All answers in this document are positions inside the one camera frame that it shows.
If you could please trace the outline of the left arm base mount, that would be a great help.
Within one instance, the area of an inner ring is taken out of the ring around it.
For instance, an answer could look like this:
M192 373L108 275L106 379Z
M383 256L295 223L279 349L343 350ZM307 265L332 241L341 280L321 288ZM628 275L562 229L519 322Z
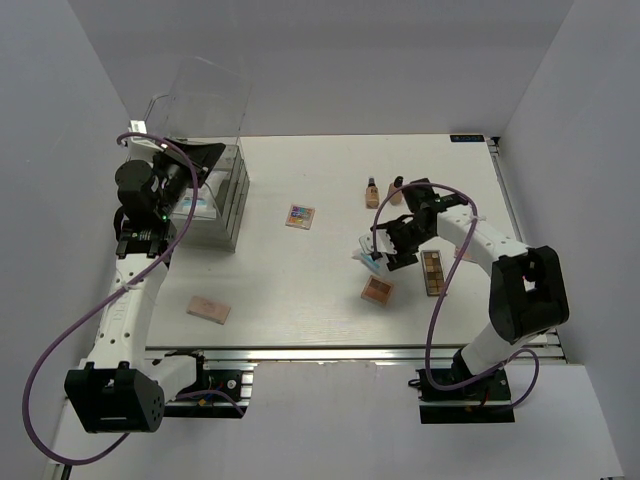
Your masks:
M198 350L158 352L144 366L163 388L166 418L240 419L247 411L251 366L213 360Z

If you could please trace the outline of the black blue table label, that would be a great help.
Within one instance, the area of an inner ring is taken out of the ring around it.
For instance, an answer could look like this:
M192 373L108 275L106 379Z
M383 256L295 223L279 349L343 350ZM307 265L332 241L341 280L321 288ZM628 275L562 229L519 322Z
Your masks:
M481 134L450 134L452 143L484 143L485 138Z

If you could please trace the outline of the foundation bottle clear cap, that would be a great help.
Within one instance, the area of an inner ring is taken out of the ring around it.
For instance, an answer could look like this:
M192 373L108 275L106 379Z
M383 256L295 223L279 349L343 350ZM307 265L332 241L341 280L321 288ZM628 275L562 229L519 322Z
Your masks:
M365 206L368 209L377 209L380 204L379 190L373 176L368 178L365 190Z

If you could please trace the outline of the brown quad eyeshadow palette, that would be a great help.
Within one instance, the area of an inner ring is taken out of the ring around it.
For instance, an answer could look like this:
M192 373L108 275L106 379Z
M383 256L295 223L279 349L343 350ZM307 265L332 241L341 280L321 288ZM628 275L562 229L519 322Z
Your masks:
M385 308L393 295L394 284L384 278L371 275L366 281L360 298Z

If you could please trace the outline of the pink flat makeup box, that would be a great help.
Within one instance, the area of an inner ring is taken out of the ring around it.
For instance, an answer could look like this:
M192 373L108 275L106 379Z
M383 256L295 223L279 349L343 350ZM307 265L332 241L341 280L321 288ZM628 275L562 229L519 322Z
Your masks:
M204 320L224 325L231 307L200 296L193 296L186 308L186 313Z

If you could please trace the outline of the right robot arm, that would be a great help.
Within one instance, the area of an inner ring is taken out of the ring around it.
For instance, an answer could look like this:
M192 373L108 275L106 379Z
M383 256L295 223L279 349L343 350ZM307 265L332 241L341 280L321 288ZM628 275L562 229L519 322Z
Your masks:
M559 256L549 246L531 247L499 232L480 215L471 197L456 188L421 179L396 191L404 197L408 214L387 222L375 218L359 239L363 260L374 271L392 272L417 263L421 246L434 238L458 250L433 308L427 350L464 255L471 255L489 278L488 324L455 354L449 381L440 383L430 368L425 370L433 389L475 398L498 370L533 353L527 346L532 339L568 320Z

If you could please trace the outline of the white blue wipes packet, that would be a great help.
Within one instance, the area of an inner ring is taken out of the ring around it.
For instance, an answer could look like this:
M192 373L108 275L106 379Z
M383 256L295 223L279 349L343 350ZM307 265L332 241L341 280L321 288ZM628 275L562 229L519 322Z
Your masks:
M358 239L359 247L352 254L354 260L359 261L367 267L373 274L385 277L390 273L389 255L384 251L373 251L373 239L370 234L363 235Z

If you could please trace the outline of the clear acrylic makeup organizer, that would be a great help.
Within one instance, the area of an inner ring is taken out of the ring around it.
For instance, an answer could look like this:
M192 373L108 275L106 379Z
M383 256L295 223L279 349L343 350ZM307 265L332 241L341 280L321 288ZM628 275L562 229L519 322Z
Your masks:
M179 146L206 176L172 214L180 229L196 204L185 246L236 249L250 186L240 145L250 93L245 76L195 57L181 62L169 91L149 104L147 130Z

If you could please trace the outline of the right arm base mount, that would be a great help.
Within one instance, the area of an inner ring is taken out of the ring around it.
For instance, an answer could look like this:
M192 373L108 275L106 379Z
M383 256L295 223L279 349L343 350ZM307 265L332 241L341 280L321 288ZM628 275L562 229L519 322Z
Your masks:
M451 391L435 389L424 369L408 381L418 392L420 421L426 425L507 424L515 422L511 390L506 373Z

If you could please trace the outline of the colourful eyeshadow palette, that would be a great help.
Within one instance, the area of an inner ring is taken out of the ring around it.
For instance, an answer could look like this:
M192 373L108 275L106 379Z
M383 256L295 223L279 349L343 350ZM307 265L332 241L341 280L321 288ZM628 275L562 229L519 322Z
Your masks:
M292 204L287 214L285 225L292 228L309 230L312 226L316 209L313 207Z

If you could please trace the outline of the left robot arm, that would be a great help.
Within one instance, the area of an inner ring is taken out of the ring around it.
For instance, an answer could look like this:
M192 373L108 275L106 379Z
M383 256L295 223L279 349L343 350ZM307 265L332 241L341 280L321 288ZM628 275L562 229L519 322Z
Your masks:
M222 156L222 143L182 145L188 156L151 150L115 173L116 299L105 307L86 363L70 370L64 389L88 433L156 431L167 402L199 399L211 387L204 358L178 351L145 357L151 317L178 237L170 216L185 192L200 187Z

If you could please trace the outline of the long brown eyeshadow palette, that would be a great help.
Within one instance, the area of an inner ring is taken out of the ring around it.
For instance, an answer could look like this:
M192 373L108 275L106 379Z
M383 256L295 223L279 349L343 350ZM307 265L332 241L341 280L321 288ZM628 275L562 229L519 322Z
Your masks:
M426 294L438 297L443 291L446 274L439 250L422 250L420 252Z

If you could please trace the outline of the foundation bottle black pump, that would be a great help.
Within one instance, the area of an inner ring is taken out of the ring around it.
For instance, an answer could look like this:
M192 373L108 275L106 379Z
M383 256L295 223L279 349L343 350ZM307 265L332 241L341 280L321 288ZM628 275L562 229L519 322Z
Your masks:
M388 188L389 203L393 206L398 206L403 202L403 194L401 187L404 184L404 177L397 176L390 184Z

